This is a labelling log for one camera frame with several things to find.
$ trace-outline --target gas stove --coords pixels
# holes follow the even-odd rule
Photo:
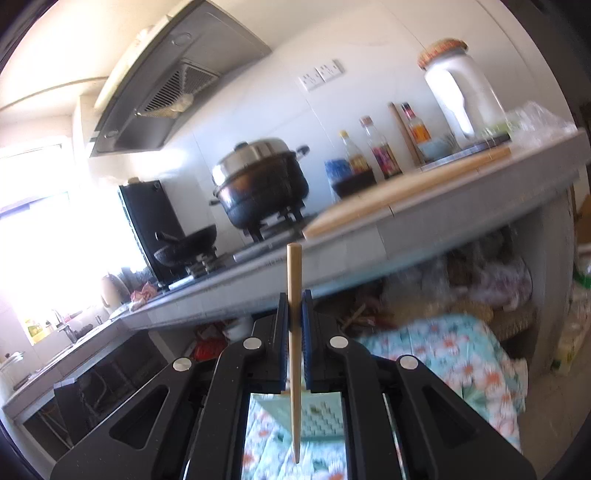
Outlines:
[[[292,212],[287,212],[285,215],[280,214],[280,221],[272,225],[261,225],[258,229],[260,236],[257,235],[252,243],[235,252],[217,255],[214,247],[210,252],[199,255],[194,264],[186,267],[187,276],[171,283],[168,286],[169,291],[212,278],[232,267],[283,248],[290,242],[301,240],[304,238],[302,230],[314,219],[315,215],[300,215],[298,220],[292,218],[292,214]]]

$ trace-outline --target blue gripper pad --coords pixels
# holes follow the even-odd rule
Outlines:
[[[311,326],[310,318],[313,315],[312,311],[312,292],[304,290],[301,299],[301,352],[304,358],[304,380],[306,388],[312,390],[312,341],[311,341]]]
[[[287,303],[287,295],[282,293],[279,299],[279,308],[277,311],[277,320],[280,322],[276,322],[281,325],[281,350],[279,352],[279,379],[282,385],[282,390],[285,390],[285,385],[287,383],[287,365],[289,362],[289,334],[288,334],[288,324],[289,324],[289,305]]]

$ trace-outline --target kitchen counter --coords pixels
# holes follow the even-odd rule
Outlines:
[[[558,242],[552,248],[570,268],[572,235],[570,239],[559,237],[564,236],[561,228],[572,230],[565,192],[591,158],[586,133],[579,129],[538,147],[513,144],[511,150],[507,158],[334,233],[302,241],[304,288],[318,297],[382,277],[544,205],[555,207],[544,210],[539,221],[556,217],[560,233],[546,228],[540,235],[549,248]],[[118,318],[135,330],[204,323],[273,308],[287,287],[285,257],[284,249],[269,253]]]
[[[79,377],[132,335],[133,332],[117,320],[108,320],[94,328],[56,355],[14,392],[2,406],[4,414],[16,423],[25,422],[53,398],[54,384],[66,378]]]

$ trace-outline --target glass bottle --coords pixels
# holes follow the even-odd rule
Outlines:
[[[374,126],[374,122],[369,116],[361,117],[361,125],[365,128],[365,132],[368,136],[368,144],[374,154],[375,159],[378,161],[379,168],[384,174],[384,178],[388,179],[402,173],[392,149],[388,145],[386,137],[384,137],[377,128]]]
[[[347,152],[347,161],[351,165],[354,173],[363,173],[364,171],[369,170],[369,165],[365,157],[361,153],[361,150],[355,142],[349,138],[349,134],[346,130],[341,130],[339,132],[340,137],[343,139],[343,143],[345,144],[345,151]]]
[[[425,127],[423,120],[414,114],[413,109],[410,108],[410,105],[403,103],[402,111],[408,118],[408,129],[410,130],[410,133],[417,145],[419,143],[426,142],[427,140],[431,140],[431,135],[429,134],[427,127]]]

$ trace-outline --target black wok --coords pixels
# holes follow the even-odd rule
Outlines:
[[[195,263],[195,257],[212,250],[217,238],[215,225],[202,228],[184,238],[176,238],[166,232],[156,232],[156,240],[167,245],[154,253],[156,260],[166,267],[178,267]]]

